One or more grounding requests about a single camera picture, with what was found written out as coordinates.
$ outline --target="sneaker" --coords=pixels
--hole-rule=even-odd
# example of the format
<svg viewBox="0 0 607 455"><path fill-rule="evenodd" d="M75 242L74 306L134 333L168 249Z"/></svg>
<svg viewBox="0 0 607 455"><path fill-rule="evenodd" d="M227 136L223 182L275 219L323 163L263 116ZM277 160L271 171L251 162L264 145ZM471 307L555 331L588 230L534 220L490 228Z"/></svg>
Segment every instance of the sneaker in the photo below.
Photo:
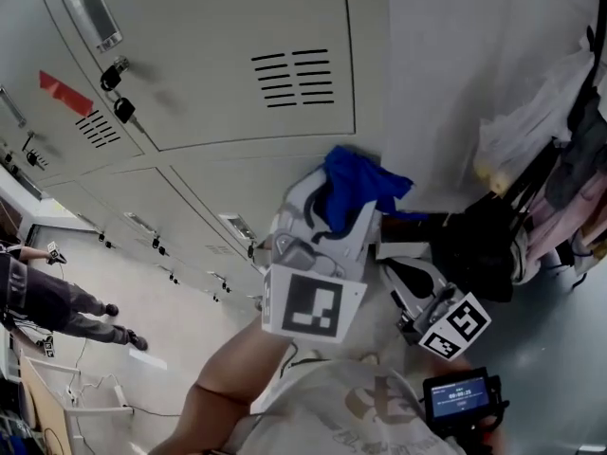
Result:
<svg viewBox="0 0 607 455"><path fill-rule="evenodd" d="M132 330L128 330L127 332L129 333L129 342L133 344L136 349L140 351L148 350L148 341L145 338L139 337Z"/></svg>
<svg viewBox="0 0 607 455"><path fill-rule="evenodd" d="M119 311L118 306L114 303L108 303L105 305L105 313L110 317L115 317Z"/></svg>

